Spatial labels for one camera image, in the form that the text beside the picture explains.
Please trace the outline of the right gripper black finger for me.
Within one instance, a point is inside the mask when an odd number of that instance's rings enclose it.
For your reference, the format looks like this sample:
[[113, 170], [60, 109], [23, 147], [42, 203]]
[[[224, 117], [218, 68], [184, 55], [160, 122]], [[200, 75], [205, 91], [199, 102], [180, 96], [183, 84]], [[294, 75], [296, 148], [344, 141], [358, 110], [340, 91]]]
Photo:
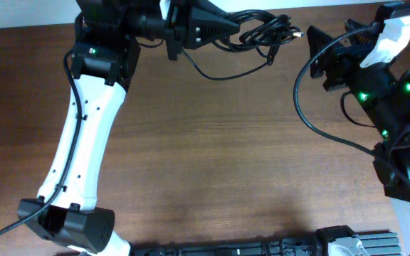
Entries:
[[[333, 39], [332, 36], [320, 30], [319, 28], [311, 25], [307, 30], [307, 40], [310, 49], [310, 57], [313, 58], [315, 55], [322, 50], [329, 42]], [[323, 53], [318, 57], [310, 66], [310, 76], [311, 78], [319, 78], [325, 74], [325, 63], [327, 54]]]
[[366, 28], [367, 30], [361, 33], [356, 33], [349, 37], [349, 42], [351, 45], [364, 45], [372, 44], [377, 42], [378, 38], [378, 23], [371, 22], [369, 25], [365, 25], [353, 19], [348, 19], [345, 23], [346, 32], [356, 31], [361, 28]]

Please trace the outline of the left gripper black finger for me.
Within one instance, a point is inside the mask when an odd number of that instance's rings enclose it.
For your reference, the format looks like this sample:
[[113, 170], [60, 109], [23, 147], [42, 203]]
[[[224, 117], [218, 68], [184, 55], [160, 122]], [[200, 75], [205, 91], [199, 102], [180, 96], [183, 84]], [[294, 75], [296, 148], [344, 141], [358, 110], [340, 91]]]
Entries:
[[227, 16], [227, 13], [191, 7], [186, 20], [183, 48], [197, 49], [238, 33], [240, 26], [227, 19]]
[[226, 16], [226, 12], [220, 9], [215, 4], [211, 3], [209, 0], [195, 0], [195, 7], [207, 11], [216, 16]]

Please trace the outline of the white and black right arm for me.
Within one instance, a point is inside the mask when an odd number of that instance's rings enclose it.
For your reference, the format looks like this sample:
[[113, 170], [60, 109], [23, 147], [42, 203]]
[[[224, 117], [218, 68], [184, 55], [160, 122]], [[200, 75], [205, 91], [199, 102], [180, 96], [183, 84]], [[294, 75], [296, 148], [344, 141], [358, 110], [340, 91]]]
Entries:
[[309, 27], [311, 57], [305, 70], [313, 78], [325, 76], [328, 91], [346, 88], [380, 133], [382, 140], [369, 154], [410, 253], [410, 69], [400, 78], [390, 70], [409, 44], [410, 15], [378, 18], [369, 25], [349, 20], [345, 38], [348, 46], [341, 37]]

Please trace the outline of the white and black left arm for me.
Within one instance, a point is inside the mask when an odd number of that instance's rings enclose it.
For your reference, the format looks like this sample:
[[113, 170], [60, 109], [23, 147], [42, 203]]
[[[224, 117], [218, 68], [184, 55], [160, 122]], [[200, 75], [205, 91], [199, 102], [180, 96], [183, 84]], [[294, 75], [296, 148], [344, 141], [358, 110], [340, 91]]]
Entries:
[[210, 1], [79, 1], [75, 43], [64, 58], [70, 105], [56, 155], [35, 198], [17, 215], [44, 240], [82, 255], [128, 255], [114, 229], [115, 213], [100, 208], [98, 179], [115, 117], [125, 100], [140, 38], [163, 40], [169, 59], [239, 32]]

